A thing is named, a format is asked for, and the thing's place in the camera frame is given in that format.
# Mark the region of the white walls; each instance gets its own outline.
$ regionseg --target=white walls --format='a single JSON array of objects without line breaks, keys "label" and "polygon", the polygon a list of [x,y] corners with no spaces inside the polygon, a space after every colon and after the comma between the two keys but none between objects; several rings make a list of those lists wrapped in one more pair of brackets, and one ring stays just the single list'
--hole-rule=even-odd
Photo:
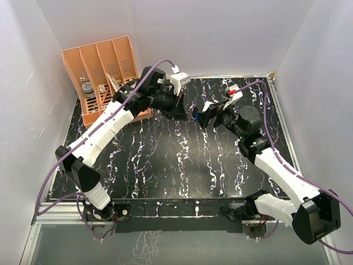
[{"label": "white walls", "polygon": [[0,5],[0,264],[18,264],[76,93],[36,2]]},{"label": "white walls", "polygon": [[170,58],[193,76],[276,71],[312,1],[136,0],[143,64]]},{"label": "white walls", "polygon": [[[315,1],[276,74],[280,103],[304,175],[353,205],[353,2]],[[341,207],[336,247],[353,249]],[[342,264],[353,257],[340,255]]]},{"label": "white walls", "polygon": [[37,2],[63,49],[129,35],[140,72],[169,58],[200,76],[276,71],[313,0]]}]

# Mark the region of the white connector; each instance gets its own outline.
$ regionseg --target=white connector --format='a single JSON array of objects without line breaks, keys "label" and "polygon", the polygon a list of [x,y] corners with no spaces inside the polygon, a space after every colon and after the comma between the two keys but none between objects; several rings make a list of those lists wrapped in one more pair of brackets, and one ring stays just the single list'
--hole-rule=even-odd
[{"label": "white connector", "polygon": [[174,94],[179,95],[181,88],[191,81],[190,76],[187,73],[176,73],[171,75],[170,82],[174,86]]},{"label": "white connector", "polygon": [[226,92],[230,96],[230,101],[228,101],[224,105],[223,110],[225,110],[229,105],[236,104],[236,102],[241,99],[241,97],[243,96],[243,93],[242,92],[236,93],[237,90],[239,90],[239,87],[237,84],[234,84],[234,85],[226,88]]},{"label": "white connector", "polygon": [[173,70],[173,73],[179,73],[179,67],[177,65],[172,67],[172,70]]}]

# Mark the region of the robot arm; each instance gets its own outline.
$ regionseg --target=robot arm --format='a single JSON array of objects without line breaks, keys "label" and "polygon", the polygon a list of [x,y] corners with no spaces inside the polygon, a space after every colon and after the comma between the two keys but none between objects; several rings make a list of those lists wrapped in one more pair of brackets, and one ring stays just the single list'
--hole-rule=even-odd
[{"label": "robot arm", "polygon": [[215,118],[213,127],[223,125],[240,138],[238,144],[243,156],[266,172],[288,195],[291,200],[272,196],[264,190],[248,196],[246,204],[233,211],[240,219],[258,214],[272,216],[293,227],[298,237],[307,244],[312,244],[327,234],[337,230],[340,223],[339,202],[318,188],[300,180],[283,165],[292,168],[277,150],[270,147],[268,139],[261,134],[262,120],[254,107],[243,107],[238,115],[234,114],[233,105],[242,95],[236,93],[237,85],[229,87],[228,99],[221,103],[206,102],[201,112],[197,107],[192,112],[202,129],[210,119]]},{"label": "robot arm", "polygon": [[[150,69],[151,67],[146,67],[143,70],[141,79]],[[82,146],[63,160],[60,170],[84,193],[94,207],[95,213],[101,218],[109,218],[112,207],[111,198],[100,183],[100,175],[93,169],[98,155],[125,125],[132,122],[147,108],[160,110],[168,119],[188,119],[184,110],[184,94],[181,88],[189,82],[190,76],[186,73],[176,73],[170,77],[170,81],[167,81],[165,72],[156,68],[141,84],[138,92],[133,95],[124,109],[111,117],[133,91],[131,86],[135,84],[134,81],[124,85],[115,93],[104,113],[77,141],[70,144],[68,148],[60,146],[56,150],[59,160],[70,149],[87,139]]]}]

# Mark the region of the orange desk organizer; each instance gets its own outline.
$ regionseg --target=orange desk organizer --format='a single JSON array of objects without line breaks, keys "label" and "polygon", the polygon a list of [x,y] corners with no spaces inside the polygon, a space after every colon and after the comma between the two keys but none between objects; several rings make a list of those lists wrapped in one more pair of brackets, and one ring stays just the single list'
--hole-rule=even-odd
[{"label": "orange desk organizer", "polygon": [[[89,128],[104,112],[115,91],[106,73],[113,76],[120,86],[138,78],[135,57],[128,36],[93,43],[62,52],[64,64],[81,102],[83,124]],[[95,98],[88,99],[82,85],[91,82]],[[150,109],[140,113],[135,120],[152,116]]]}]

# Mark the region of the black marbled tabletop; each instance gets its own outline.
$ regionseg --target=black marbled tabletop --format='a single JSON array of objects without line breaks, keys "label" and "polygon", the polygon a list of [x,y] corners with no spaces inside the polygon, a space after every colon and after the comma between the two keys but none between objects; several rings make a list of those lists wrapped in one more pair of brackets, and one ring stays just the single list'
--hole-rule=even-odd
[{"label": "black marbled tabletop", "polygon": [[[255,80],[192,79],[184,91],[185,110],[191,113],[195,105],[202,109],[206,100],[224,100],[226,87],[235,83],[242,87]],[[292,163],[271,95],[268,104],[271,137],[282,156]],[[234,110],[246,105],[262,113],[263,90],[259,86],[245,90]],[[66,145],[83,132],[81,107],[77,102]],[[201,130],[192,120],[171,121],[153,111],[153,117],[124,127],[98,156],[94,168],[114,199],[244,198],[258,189],[286,196],[271,178],[240,154],[237,142],[237,137],[223,126],[213,128],[211,123]],[[48,199],[75,191],[75,186],[58,171]]]}]

